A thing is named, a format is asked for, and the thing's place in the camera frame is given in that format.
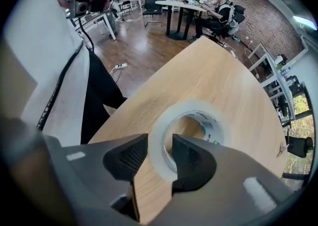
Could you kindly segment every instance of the black pants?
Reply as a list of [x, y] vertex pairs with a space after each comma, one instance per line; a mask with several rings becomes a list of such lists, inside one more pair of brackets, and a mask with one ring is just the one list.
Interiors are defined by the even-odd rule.
[[89, 76], [80, 143], [87, 144], [109, 118], [104, 105], [117, 109], [126, 99], [98, 56], [89, 51]]
[[200, 38], [201, 35], [203, 35], [202, 27], [206, 27], [214, 31], [214, 30], [222, 29], [224, 25], [220, 23], [218, 20], [197, 18], [195, 19], [195, 32], [196, 32], [197, 38]]

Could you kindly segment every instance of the seated person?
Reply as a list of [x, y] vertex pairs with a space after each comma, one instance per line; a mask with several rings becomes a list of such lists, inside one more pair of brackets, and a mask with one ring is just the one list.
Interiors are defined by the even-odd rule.
[[222, 29], [226, 26], [229, 20], [231, 7], [227, 4], [226, 0], [216, 0], [216, 1], [217, 1], [217, 7], [215, 8], [215, 10], [212, 10], [212, 8], [208, 7], [205, 4], [201, 5], [201, 8], [206, 9], [208, 12], [208, 15], [211, 15], [212, 18], [209, 17], [208, 19], [203, 19], [203, 18], [195, 19], [196, 36], [190, 39], [189, 42], [191, 43], [195, 42], [198, 38], [201, 37], [201, 35], [203, 35], [202, 27], [206, 27], [212, 31], [215, 31], [217, 29]]

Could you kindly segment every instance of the tape roll core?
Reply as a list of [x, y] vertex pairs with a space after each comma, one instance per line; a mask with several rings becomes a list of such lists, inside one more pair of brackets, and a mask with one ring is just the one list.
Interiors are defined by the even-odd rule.
[[153, 167], [162, 178], [171, 182], [177, 179], [177, 168], [173, 158], [165, 149], [164, 141], [175, 122], [184, 116], [195, 119], [202, 126], [204, 140], [227, 147], [231, 143], [224, 117], [211, 104], [189, 100], [167, 108], [154, 124], [149, 135], [148, 147]]

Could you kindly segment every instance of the white shirt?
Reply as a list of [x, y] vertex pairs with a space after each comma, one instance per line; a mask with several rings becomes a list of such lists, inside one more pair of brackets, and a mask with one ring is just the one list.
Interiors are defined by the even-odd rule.
[[[81, 38], [57, 0], [19, 0], [5, 24], [4, 38], [37, 82], [21, 115], [23, 121], [36, 125]], [[65, 75], [43, 129], [62, 146], [80, 144], [88, 72], [89, 54], [83, 46]]]

